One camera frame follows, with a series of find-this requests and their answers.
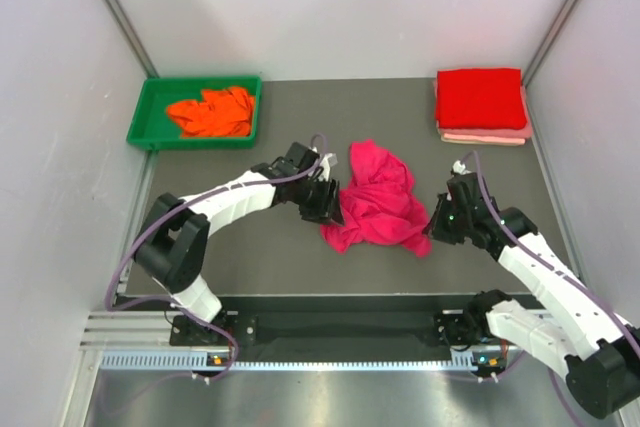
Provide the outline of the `magenta pink t-shirt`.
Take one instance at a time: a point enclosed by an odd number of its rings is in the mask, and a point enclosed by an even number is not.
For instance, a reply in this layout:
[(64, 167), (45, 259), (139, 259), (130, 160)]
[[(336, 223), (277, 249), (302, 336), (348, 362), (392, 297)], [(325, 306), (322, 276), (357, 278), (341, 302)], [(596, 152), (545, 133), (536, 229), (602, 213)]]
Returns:
[(423, 234), (427, 210), (414, 195), (415, 179), (409, 167), (373, 140), (349, 148), (352, 176), (339, 193), (342, 225), (323, 225), (326, 243), (344, 254), (360, 243), (401, 246), (417, 257), (431, 252)]

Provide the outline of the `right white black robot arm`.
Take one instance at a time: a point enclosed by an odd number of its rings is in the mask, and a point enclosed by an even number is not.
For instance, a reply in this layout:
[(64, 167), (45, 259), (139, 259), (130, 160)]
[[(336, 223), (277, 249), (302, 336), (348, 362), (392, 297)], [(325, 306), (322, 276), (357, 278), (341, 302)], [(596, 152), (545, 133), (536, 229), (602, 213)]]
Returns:
[(486, 251), (549, 314), (542, 318), (499, 290), (480, 293), (464, 309), (474, 340), (496, 337), (524, 350), (561, 377), (594, 418), (638, 400), (638, 328), (586, 288), (521, 210), (498, 210), (480, 173), (455, 166), (424, 232)]

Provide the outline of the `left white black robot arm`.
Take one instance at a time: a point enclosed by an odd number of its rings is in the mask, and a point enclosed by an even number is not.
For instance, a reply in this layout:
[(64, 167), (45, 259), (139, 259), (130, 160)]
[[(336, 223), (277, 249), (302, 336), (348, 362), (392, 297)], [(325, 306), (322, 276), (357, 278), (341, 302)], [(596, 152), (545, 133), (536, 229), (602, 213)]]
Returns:
[(200, 194), (159, 196), (133, 246), (132, 260), (168, 293), (171, 302), (194, 316), (192, 331), (205, 343), (226, 334), (223, 306), (202, 276), (209, 238), (255, 212), (284, 203), (298, 207), (302, 220), (344, 222), (339, 181), (331, 176), (334, 153), (294, 142), (285, 155), (260, 163), (238, 178)]

